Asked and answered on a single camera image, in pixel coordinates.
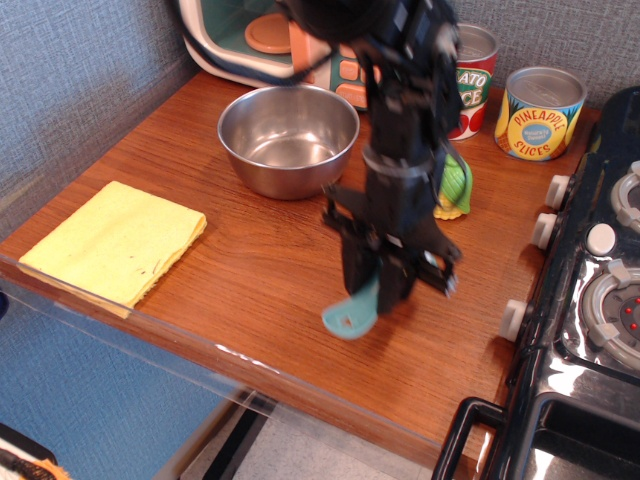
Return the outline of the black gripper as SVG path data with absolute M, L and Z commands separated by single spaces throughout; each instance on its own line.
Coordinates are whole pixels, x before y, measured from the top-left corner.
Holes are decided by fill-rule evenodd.
M 443 160 L 414 167 L 368 165 L 365 190 L 323 189 L 325 224 L 342 238 L 346 291 L 357 293 L 378 269 L 377 313 L 388 314 L 422 281 L 445 295 L 457 286 L 459 248 L 436 225 Z

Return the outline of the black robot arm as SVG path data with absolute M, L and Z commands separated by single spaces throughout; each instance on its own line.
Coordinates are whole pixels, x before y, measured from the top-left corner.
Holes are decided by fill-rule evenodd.
M 416 281 L 448 292 L 461 253 L 433 212 L 462 107 L 453 8 L 444 1 L 285 1 L 282 9 L 313 37 L 349 47 L 365 73 L 365 188 L 325 190 L 324 220 L 341 235 L 346 290 L 356 294 L 377 279 L 381 314 Z

